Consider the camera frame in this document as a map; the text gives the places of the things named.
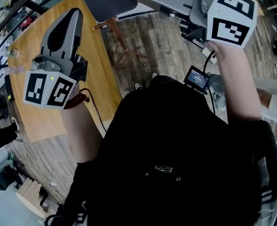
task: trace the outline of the white marker cube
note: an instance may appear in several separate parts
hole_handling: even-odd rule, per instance
[[[27,71],[24,103],[43,108],[63,109],[76,81],[60,72]]]
[[[207,40],[244,48],[256,18],[255,0],[214,0],[207,14]]]

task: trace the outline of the bracelet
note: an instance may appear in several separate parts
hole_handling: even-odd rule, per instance
[[[89,97],[87,97],[82,93],[79,93],[74,98],[66,102],[64,110],[76,107],[77,105],[81,104],[83,101],[89,102],[89,100],[90,100]]]

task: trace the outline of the black shoe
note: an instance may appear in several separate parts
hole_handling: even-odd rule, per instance
[[[152,71],[150,74],[150,80],[154,79],[157,75],[159,75],[156,71]]]
[[[133,83],[133,89],[134,89],[134,90],[143,89],[143,86],[142,86],[142,84],[141,84],[140,82],[135,81],[135,82]]]

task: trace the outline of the small display screen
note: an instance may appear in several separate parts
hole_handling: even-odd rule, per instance
[[[204,76],[198,73],[197,71],[191,70],[188,80],[199,86],[200,88],[204,88],[206,85],[206,81]]]

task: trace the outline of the clear water bottle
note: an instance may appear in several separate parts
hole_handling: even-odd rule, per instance
[[[23,73],[24,67],[22,65],[14,66],[14,67],[4,67],[4,75],[12,74],[12,73]]]
[[[8,49],[2,52],[1,54],[4,57],[18,57],[19,51],[17,49]]]

